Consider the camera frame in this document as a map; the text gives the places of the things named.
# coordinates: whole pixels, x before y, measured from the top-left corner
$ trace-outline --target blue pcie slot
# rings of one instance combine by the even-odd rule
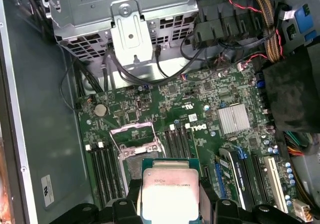
[[[222,182],[222,177],[221,177],[221,172],[220,172],[220,164],[219,163],[216,163],[215,164],[215,170],[216,170],[216,176],[218,178],[218,183],[219,183],[219,187],[220,187],[220,192],[221,192],[221,198],[226,198],[226,191],[225,191],[225,188],[224,188],[224,184]]]

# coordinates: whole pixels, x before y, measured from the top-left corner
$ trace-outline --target chip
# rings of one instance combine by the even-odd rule
[[[175,94],[177,92],[177,87],[175,85],[170,85],[168,87],[169,94]]]
[[[203,84],[204,86],[204,90],[211,90],[211,83],[210,82],[205,82],[204,84]]]

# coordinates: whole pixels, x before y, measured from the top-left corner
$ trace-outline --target black foam padding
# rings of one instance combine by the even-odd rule
[[[320,133],[320,44],[265,69],[268,101],[277,129]]]

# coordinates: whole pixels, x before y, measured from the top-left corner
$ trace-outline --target integrated circuit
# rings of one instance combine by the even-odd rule
[[[169,91],[169,94],[175,94],[177,92],[177,87],[176,85],[169,85],[168,86],[168,91]]]

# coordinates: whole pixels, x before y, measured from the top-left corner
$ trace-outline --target white connector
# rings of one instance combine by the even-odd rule
[[[293,207],[294,211],[297,217],[299,217],[304,222],[311,222],[314,219],[312,218],[312,215],[310,214],[310,206],[305,204],[304,202],[294,199],[293,201]]]

